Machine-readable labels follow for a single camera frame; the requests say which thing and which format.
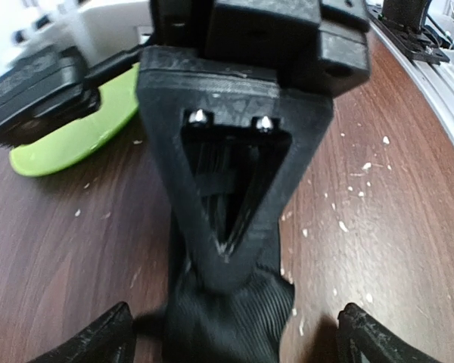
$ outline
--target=brown wood grain surface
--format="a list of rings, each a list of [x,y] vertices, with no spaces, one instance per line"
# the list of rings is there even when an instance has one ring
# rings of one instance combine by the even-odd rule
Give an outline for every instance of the brown wood grain surface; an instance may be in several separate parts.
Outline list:
[[[281,218],[282,268],[297,286],[282,362],[335,362],[348,302],[454,362],[454,148],[374,36],[371,47],[371,82],[337,99]],[[47,178],[15,175],[0,150],[0,362],[36,357],[120,300],[134,314],[160,305],[168,233],[169,202],[137,119]],[[136,361],[159,362],[160,347],[139,343]]]

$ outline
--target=green plate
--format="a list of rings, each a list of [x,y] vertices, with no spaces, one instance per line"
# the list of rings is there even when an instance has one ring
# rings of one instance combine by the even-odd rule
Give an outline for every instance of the green plate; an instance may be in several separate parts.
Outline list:
[[[24,176],[59,172],[84,160],[106,144],[138,110],[135,84],[138,64],[99,88],[101,108],[30,145],[10,152],[12,169]]]

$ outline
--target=lime green dish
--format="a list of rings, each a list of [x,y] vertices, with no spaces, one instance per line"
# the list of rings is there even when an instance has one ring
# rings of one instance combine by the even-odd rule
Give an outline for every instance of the lime green dish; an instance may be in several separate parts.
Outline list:
[[[10,152],[12,169],[23,176],[50,175],[72,166],[112,139],[135,115],[138,64],[99,88],[101,108],[30,145]]]

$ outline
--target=white crumb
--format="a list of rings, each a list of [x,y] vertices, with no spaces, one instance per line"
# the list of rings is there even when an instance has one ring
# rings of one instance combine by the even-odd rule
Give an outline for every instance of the white crumb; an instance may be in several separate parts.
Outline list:
[[[141,272],[141,266],[138,268],[138,270],[133,275],[133,278],[131,279],[131,284],[129,284],[129,288],[130,289],[132,289],[133,286],[135,286],[135,281],[138,278],[140,272]]]
[[[304,318],[302,318],[300,322],[300,335],[304,337]]]
[[[344,224],[343,221],[339,221],[338,224],[339,224],[339,226],[340,226],[340,228],[341,228],[341,230],[342,230],[343,232],[345,232],[345,233],[348,233],[348,232],[349,232],[349,231],[348,231],[348,228],[346,227],[346,225]]]
[[[362,167],[362,170],[364,172],[367,172],[370,170],[370,168],[372,167],[372,163],[366,163],[363,167]]]

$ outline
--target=wooden table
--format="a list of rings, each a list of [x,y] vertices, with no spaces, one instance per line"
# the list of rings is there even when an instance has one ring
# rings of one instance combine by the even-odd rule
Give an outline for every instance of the wooden table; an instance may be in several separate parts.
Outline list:
[[[283,362],[336,361],[335,319],[348,302],[454,362],[454,148],[374,36],[371,47],[371,82],[337,99],[281,218],[282,267],[297,286]],[[135,314],[160,305],[168,233],[138,120],[47,178],[15,175],[0,150],[0,362],[34,358],[120,300]],[[159,362],[160,347],[139,343],[136,361]]]

